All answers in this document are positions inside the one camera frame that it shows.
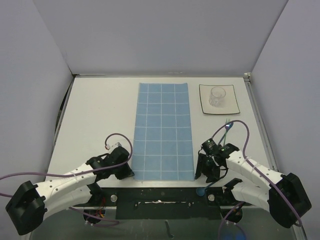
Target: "white wall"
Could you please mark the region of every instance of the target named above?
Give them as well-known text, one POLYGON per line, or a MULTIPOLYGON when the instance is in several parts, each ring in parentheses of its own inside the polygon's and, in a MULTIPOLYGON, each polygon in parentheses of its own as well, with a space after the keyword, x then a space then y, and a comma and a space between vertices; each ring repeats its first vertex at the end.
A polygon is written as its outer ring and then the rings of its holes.
POLYGON ((288 0, 33 0, 74 74, 242 75, 288 0))
POLYGON ((320 236, 320 1, 290 0, 253 69, 276 161, 296 173, 312 203, 302 218, 309 240, 320 236))
MULTIPOLYGON (((51 34, 32 0, 0 3, 0 176, 44 172, 52 153, 55 122, 72 80, 51 34)), ((0 182, 0 192, 13 194, 27 180, 0 182)), ((0 197, 0 239, 18 234, 0 197)))

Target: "glass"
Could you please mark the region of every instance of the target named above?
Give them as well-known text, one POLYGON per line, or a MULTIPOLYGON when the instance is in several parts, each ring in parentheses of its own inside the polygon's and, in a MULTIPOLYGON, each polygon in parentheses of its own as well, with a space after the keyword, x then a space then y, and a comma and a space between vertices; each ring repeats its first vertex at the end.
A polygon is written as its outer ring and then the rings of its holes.
POLYGON ((221 104, 222 100, 226 96, 226 91, 219 86, 215 86, 211 89, 211 94, 209 98, 210 105, 217 107, 221 104))

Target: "blue cloth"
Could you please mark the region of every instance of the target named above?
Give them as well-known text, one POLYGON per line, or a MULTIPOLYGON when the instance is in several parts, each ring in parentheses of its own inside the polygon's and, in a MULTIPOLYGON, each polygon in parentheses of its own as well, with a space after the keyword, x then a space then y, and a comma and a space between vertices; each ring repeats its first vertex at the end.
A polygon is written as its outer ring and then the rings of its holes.
POLYGON ((138 181, 195 179, 186 83, 140 83, 131 167, 138 181))

